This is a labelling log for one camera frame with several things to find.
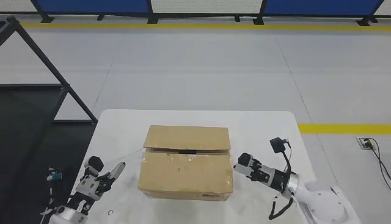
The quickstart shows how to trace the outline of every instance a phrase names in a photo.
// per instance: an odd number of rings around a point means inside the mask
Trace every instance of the floor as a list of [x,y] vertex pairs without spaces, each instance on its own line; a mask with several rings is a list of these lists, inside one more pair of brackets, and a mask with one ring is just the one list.
[[[119,108],[287,110],[298,123],[391,124],[390,32],[27,31],[98,117]],[[0,54],[0,84],[56,82],[16,34]],[[71,98],[57,117],[86,118]],[[390,223],[391,191],[377,159],[359,148],[355,136],[302,137],[319,181],[338,184],[362,223]],[[368,136],[378,141],[391,168],[391,136]]]

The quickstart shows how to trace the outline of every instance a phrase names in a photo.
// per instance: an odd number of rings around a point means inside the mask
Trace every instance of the white robotic hand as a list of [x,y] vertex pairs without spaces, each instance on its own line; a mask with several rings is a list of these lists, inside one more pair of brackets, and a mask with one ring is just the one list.
[[316,182],[304,182],[303,179],[291,171],[290,162],[285,154],[284,144],[289,140],[275,138],[270,140],[275,153],[282,153],[287,170],[270,168],[262,165],[252,155],[243,153],[235,171],[246,175],[251,181],[258,181],[282,194],[289,199],[289,203],[278,213],[274,214],[276,199],[274,199],[269,219],[282,215],[296,200],[310,224],[361,224],[356,212],[339,187],[322,188]]
[[95,201],[100,200],[103,194],[111,189],[115,180],[121,175],[125,163],[119,163],[111,172],[98,176],[103,169],[99,157],[92,156],[84,164],[84,176],[76,187],[75,194],[68,203],[56,208],[50,217],[49,224],[84,224],[87,221],[88,211]]

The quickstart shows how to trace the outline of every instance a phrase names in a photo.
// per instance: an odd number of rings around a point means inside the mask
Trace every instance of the black cable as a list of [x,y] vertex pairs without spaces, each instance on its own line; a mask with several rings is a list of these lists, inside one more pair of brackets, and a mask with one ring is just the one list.
[[282,215],[287,209],[289,209],[289,207],[291,207],[291,205],[293,204],[293,201],[294,201],[294,193],[291,192],[291,198],[289,199],[289,203],[284,206],[276,215],[274,215],[274,211],[276,209],[276,198],[274,199],[273,201],[273,205],[271,207],[271,212],[270,212],[270,215],[269,215],[269,220],[273,220],[277,217],[279,217],[280,215]]
[[383,168],[384,168],[384,170],[386,171],[386,175],[387,175],[387,177],[388,177],[390,180],[391,180],[391,176],[390,176],[390,174],[389,174],[389,171],[387,170],[387,168],[386,168],[385,165],[383,164],[383,162],[380,160],[380,147],[379,147],[379,144],[377,143],[377,141],[376,141],[375,139],[373,139],[373,138],[371,138],[371,137],[368,138],[368,140],[371,140],[371,139],[375,142],[376,146],[378,147],[379,156],[378,156],[378,154],[376,154],[375,150],[373,149],[372,143],[371,143],[370,141],[369,141],[368,143],[365,143],[365,144],[368,144],[367,147],[369,147],[369,148],[372,150],[372,152],[375,154],[376,158],[378,158],[378,160],[379,160],[379,165],[380,165],[380,172],[381,172],[381,175],[383,176],[383,179],[384,179],[384,181],[386,182],[387,187],[391,190],[391,187],[390,187],[390,185],[389,185],[389,183],[388,183],[386,177],[384,176]]

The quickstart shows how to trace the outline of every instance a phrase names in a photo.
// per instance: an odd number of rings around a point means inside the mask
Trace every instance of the power strip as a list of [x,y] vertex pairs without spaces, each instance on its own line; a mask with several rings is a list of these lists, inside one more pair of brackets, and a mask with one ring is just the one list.
[[[369,147],[365,146],[365,143],[367,142],[367,141],[365,141],[365,139],[368,139],[368,137],[359,137],[359,136],[356,137],[356,140],[359,143],[362,150],[371,150]],[[372,140],[370,140],[370,139],[369,139],[369,141],[373,145],[373,150],[376,150],[375,143],[372,142]]]

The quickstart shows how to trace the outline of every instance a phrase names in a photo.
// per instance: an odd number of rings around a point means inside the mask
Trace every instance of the black metal pole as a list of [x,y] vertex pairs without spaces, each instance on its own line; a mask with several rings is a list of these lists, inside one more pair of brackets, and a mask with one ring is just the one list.
[[261,3],[261,9],[259,10],[259,14],[256,19],[253,19],[255,25],[263,25],[263,14],[265,12],[266,4],[268,3],[268,0],[262,0]]
[[19,33],[20,37],[29,45],[29,47],[35,52],[38,58],[46,65],[46,67],[52,72],[52,74],[59,80],[59,82],[67,88],[69,94],[75,99],[75,101],[80,105],[80,107],[84,110],[84,112],[91,118],[93,122],[98,122],[98,119],[93,115],[90,109],[84,104],[81,98],[76,94],[76,92],[71,88],[69,83],[65,80],[65,78],[60,74],[57,68],[50,62],[49,58],[45,55],[45,53],[39,48],[39,46],[33,41],[30,35],[24,30],[24,28],[20,25],[19,21],[15,19],[15,17],[10,16],[7,17],[7,21],[16,22],[16,31]]
[[39,6],[38,2],[36,0],[30,0],[32,5],[37,9],[38,14],[42,17],[41,23],[50,23],[54,20],[54,17],[48,16],[41,7]]
[[0,46],[15,32],[15,29],[14,22],[0,22]]
[[101,20],[103,20],[103,18],[104,18],[104,15],[98,15],[97,21],[101,21]]
[[380,5],[384,2],[384,0],[379,0],[379,2],[375,5],[371,13],[364,18],[362,18],[359,21],[356,21],[360,26],[370,26],[369,21],[372,21],[373,23],[377,23],[378,21],[373,17],[373,15],[376,13],[376,11],[379,9]]
[[151,0],[145,0],[147,2],[147,8],[148,8],[148,24],[157,24],[159,18],[156,16],[156,14],[153,13],[152,9],[152,2]]

